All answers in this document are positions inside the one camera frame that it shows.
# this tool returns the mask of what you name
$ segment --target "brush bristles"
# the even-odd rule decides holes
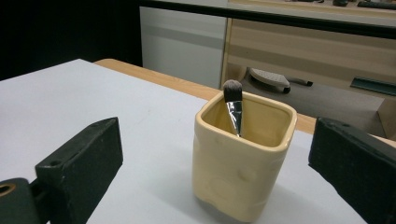
[[[242,101],[242,84],[236,80],[227,80],[223,85],[224,101],[235,102]]]

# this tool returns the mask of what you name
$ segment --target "white table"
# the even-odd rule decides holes
[[[205,100],[76,60],[0,82],[0,180],[35,165],[101,119],[118,117],[124,162],[89,223],[221,223],[194,198],[194,116]],[[308,164],[296,131],[255,223],[365,223]]]

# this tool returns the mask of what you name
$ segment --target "black wall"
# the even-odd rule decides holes
[[[137,1],[2,2],[0,55],[0,80],[75,59],[141,66]]]

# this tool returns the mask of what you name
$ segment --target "square cup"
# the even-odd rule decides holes
[[[242,137],[223,92],[195,116],[192,187],[195,196],[242,222],[256,220],[272,191],[297,121],[289,105],[243,92]]]

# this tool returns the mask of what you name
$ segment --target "silver ferrule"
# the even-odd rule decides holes
[[[242,101],[233,101],[226,103],[228,113],[230,114],[231,122],[233,128],[236,131],[236,135],[241,137],[241,127],[242,127]]]

